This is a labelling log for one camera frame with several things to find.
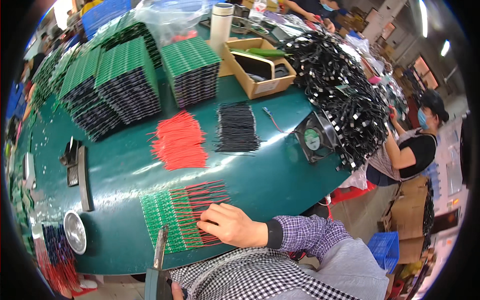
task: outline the red wire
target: red wire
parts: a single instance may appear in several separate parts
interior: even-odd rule
[[[275,125],[275,127],[276,127],[276,128],[278,129],[278,131],[280,131],[281,133],[292,134],[292,133],[295,132],[295,131],[285,132],[285,131],[281,130],[281,129],[277,126],[277,124],[275,123],[275,120],[273,119],[273,117],[270,117],[270,118],[272,119],[272,122],[273,122],[273,124]]]

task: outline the checkered shirt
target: checkered shirt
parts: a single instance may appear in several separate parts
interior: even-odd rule
[[[187,300],[260,300],[294,288],[315,299],[358,299],[304,273],[282,251],[236,249],[214,259],[170,271],[188,290]]]
[[[416,129],[412,129],[412,130],[409,130],[409,131],[405,132],[404,134],[402,134],[401,136],[398,137],[398,141],[396,142],[396,144],[400,145],[401,143],[408,140],[409,138],[414,137],[416,132],[419,129],[420,128],[416,128]],[[380,149],[378,149],[377,152],[375,152],[375,154],[373,154],[373,156],[370,158],[368,163],[372,167],[374,167],[375,169],[380,171],[381,173],[383,173],[383,174],[387,175],[388,177],[390,177],[392,179],[395,179],[397,181],[409,180],[409,179],[414,178],[418,175],[418,174],[415,174],[414,176],[410,176],[408,178],[401,178],[400,171],[398,169],[395,169],[392,166],[392,161],[388,157],[388,153],[387,153],[387,150],[385,148],[385,144],[383,144],[382,147],[380,147]]]

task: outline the blue plastic crate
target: blue plastic crate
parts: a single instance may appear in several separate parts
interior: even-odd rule
[[[377,232],[368,242],[368,248],[378,265],[391,274],[400,257],[398,232]]]
[[[85,34],[90,40],[102,25],[132,9],[130,0],[105,0],[82,16]]]

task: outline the red plastic item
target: red plastic item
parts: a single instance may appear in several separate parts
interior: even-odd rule
[[[376,185],[374,185],[373,183],[367,180],[367,188],[365,190],[361,190],[353,186],[348,187],[346,189],[338,188],[330,194],[330,196],[332,197],[332,205],[348,199],[360,197],[370,192],[371,190],[375,189],[376,187],[377,187]]]
[[[394,298],[400,294],[400,292],[403,290],[403,286],[405,285],[405,282],[403,282],[400,279],[395,280],[393,283],[392,291],[390,292],[389,298]]]

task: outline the cucumber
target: cucumber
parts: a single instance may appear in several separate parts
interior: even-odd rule
[[[283,57],[285,52],[278,49],[260,49],[260,48],[250,48],[248,52],[252,54],[258,54],[265,57]]]
[[[248,54],[248,55],[253,55],[253,56],[257,56],[259,58],[262,58],[264,59],[265,56],[262,56],[262,55],[259,55],[259,54],[254,54],[254,53],[250,53],[246,50],[243,50],[243,49],[235,49],[235,48],[230,48],[230,51],[235,51],[235,52],[238,52],[238,53],[243,53],[243,54]]]

